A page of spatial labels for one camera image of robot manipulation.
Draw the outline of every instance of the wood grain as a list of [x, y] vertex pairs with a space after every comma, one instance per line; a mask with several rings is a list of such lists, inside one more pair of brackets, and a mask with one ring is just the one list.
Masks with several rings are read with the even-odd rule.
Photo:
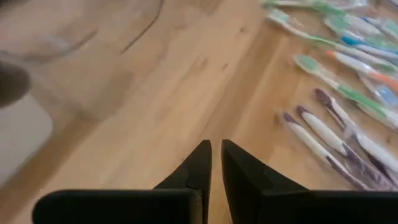
[[[44, 0], [35, 2], [44, 4]], [[117, 5], [96, 7], [95, 21], [101, 22], [96, 22], [95, 40], [33, 71], [83, 106], [106, 108], [114, 99], [126, 97], [112, 106], [107, 119], [89, 120], [76, 111], [69, 116], [51, 113], [57, 124], [63, 121], [62, 128], [1, 190], [1, 223], [28, 223], [34, 203], [58, 189], [151, 189], [202, 139], [210, 139], [213, 145], [209, 223], [231, 223], [221, 176], [222, 139], [232, 139], [310, 189], [351, 189], [292, 140], [277, 119], [282, 110], [295, 115], [294, 108], [300, 104], [340, 131], [313, 95], [314, 88], [332, 93], [331, 89], [298, 69], [291, 60], [293, 54], [310, 54], [340, 79], [366, 92], [354, 72], [328, 58], [323, 47], [266, 21], [266, 12], [255, 0], [169, 0], [142, 39], [118, 54], [148, 25], [159, 2], [153, 1], [153, 7], [143, 5], [145, 13], [119, 5], [139, 3], [112, 2]], [[113, 16], [105, 16], [107, 10]], [[311, 32], [330, 35], [319, 15], [287, 12]], [[66, 111], [56, 110], [46, 91], [36, 92], [45, 108]], [[108, 95], [109, 100], [101, 103]], [[366, 131], [398, 155], [397, 133], [340, 102]]]

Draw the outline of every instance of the toothbrush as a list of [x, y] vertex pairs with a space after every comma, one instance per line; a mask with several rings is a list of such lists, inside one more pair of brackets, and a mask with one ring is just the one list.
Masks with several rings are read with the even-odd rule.
[[361, 38], [361, 36], [364, 35], [383, 35], [383, 33], [372, 24], [350, 14], [326, 16], [324, 23], [339, 36], [348, 35]]
[[378, 190], [396, 190], [389, 180], [377, 169], [371, 167], [343, 140], [341, 140], [327, 125], [303, 106], [297, 107], [297, 113], [314, 130], [314, 132], [332, 149], [352, 163], [362, 176], [369, 177], [377, 184]]
[[337, 159], [335, 159], [311, 134], [309, 134], [301, 125], [294, 120], [288, 113], [282, 114], [282, 121], [295, 133], [298, 138], [312, 150], [325, 164], [332, 167], [337, 173], [342, 175], [349, 183], [360, 190], [371, 190], [366, 184], [352, 176], [350, 172]]
[[372, 17], [364, 17], [363, 20], [398, 40], [398, 25], [393, 20], [381, 18], [374, 19]]
[[379, 103], [367, 98], [351, 87], [328, 78], [327, 75], [329, 77], [335, 75], [331, 71], [325, 69], [315, 59], [306, 55], [295, 55], [294, 60], [301, 69], [329, 84], [333, 89], [340, 93], [341, 96], [355, 102], [359, 109], [370, 115], [372, 118], [392, 129], [398, 129], [398, 114], [395, 114], [395, 112], [384, 108]]
[[334, 4], [334, 2], [325, 2], [319, 0], [304, 0], [304, 1], [294, 1], [294, 0], [260, 0], [260, 5], [262, 7], [274, 7], [274, 6], [290, 6], [290, 7], [311, 7], [315, 10], [321, 11], [323, 13], [338, 13], [344, 14], [344, 10], [356, 9], [363, 6], [360, 1], [350, 1], [349, 4], [339, 5]]
[[[324, 91], [316, 89], [315, 94], [319, 102], [321, 102], [326, 110], [331, 114], [335, 121], [346, 129], [349, 126], [356, 127], [354, 121], [341, 108], [333, 97], [328, 96]], [[361, 146], [361, 149], [366, 152], [369, 160], [378, 168], [386, 177], [390, 178], [393, 183], [398, 185], [398, 160], [376, 142], [367, 137], [363, 132], [355, 129], [353, 132], [354, 140]]]
[[293, 27], [291, 25], [292, 19], [290, 18], [290, 16], [278, 9], [271, 10], [271, 12], [268, 14], [268, 18], [270, 20], [280, 24], [282, 27], [284, 27], [285, 29], [289, 30], [291, 33], [293, 33], [301, 38], [329, 45], [330, 47], [333, 47], [336, 50], [342, 51], [342, 52], [350, 54], [350, 55], [354, 55], [355, 57], [358, 57], [361, 60], [364, 60], [369, 63], [373, 63], [379, 67], [385, 68], [385, 70], [389, 70], [392, 72], [398, 72], [398, 67], [396, 67], [395, 65], [393, 65], [390, 62], [387, 62], [386, 60], [369, 55], [365, 52], [362, 52], [362, 51], [352, 48], [352, 47], [346, 47], [346, 46], [339, 44], [337, 42], [334, 42], [332, 40], [327, 40], [327, 39], [324, 39], [319, 36], [310, 35], [306, 32], [296, 29], [295, 27]]
[[363, 50], [367, 53], [377, 55], [379, 57], [388, 58], [390, 60], [398, 59], [398, 46], [390, 42], [379, 41], [370, 38], [361, 40], [354, 37], [350, 37], [348, 35], [342, 36], [341, 40], [345, 44], [357, 48], [359, 50]]
[[326, 52], [332, 58], [337, 59], [339, 62], [351, 67], [359, 72], [359, 74], [365, 74], [367, 77], [377, 80], [385, 85], [388, 85], [394, 91], [398, 92], [398, 81], [379, 73], [374, 68], [370, 67], [368, 64], [361, 62], [353, 57], [347, 56], [345, 54], [329, 50]]

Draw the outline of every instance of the blurred object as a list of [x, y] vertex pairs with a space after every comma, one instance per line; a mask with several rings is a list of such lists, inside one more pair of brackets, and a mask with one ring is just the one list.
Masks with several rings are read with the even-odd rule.
[[28, 73], [0, 62], [0, 185], [50, 137], [52, 120], [30, 94]]
[[163, 0], [30, 0], [0, 9], [0, 58], [26, 68], [34, 94], [63, 126], [64, 112], [106, 119], [133, 74], [121, 55], [159, 18]]

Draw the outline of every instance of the white object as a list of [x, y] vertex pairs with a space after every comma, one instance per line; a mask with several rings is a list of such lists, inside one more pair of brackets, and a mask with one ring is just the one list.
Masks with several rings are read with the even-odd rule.
[[0, 186], [49, 138], [52, 120], [30, 93], [0, 108]]

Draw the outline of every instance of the wooden floor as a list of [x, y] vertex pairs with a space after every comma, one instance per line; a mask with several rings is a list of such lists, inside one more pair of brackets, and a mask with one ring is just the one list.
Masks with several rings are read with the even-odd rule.
[[[332, 170], [316, 166], [276, 114], [294, 114], [296, 105], [306, 105], [339, 131], [313, 97], [315, 87], [327, 87], [294, 66], [291, 55], [311, 54], [364, 90], [354, 72], [327, 58], [319, 46], [265, 21], [256, 0], [167, 0], [153, 27], [120, 54], [155, 17], [159, 0], [143, 7], [145, 12], [131, 24], [104, 19], [86, 26], [98, 31], [87, 46], [50, 65], [32, 67], [92, 117], [111, 110], [105, 110], [108, 119], [102, 113], [102, 119], [88, 119], [52, 101], [46, 91], [35, 93], [54, 118], [55, 132], [1, 190], [0, 223], [29, 223], [34, 203], [58, 189], [151, 189], [202, 139], [213, 146], [209, 223], [231, 223], [221, 176], [222, 139], [232, 139], [310, 189], [350, 189]], [[121, 12], [120, 6], [98, 9], [95, 16], [100, 17], [106, 10]], [[319, 15], [289, 12], [310, 30], [330, 35]], [[132, 16], [129, 11], [118, 15], [124, 21]], [[82, 69], [90, 78], [79, 75]], [[97, 77], [103, 80], [92, 84]], [[114, 77], [120, 78], [107, 86]], [[122, 103], [113, 105], [113, 96], [94, 106], [87, 103], [120, 89], [123, 93], [115, 97], [123, 97]], [[347, 104], [345, 108], [398, 154], [396, 133]]]

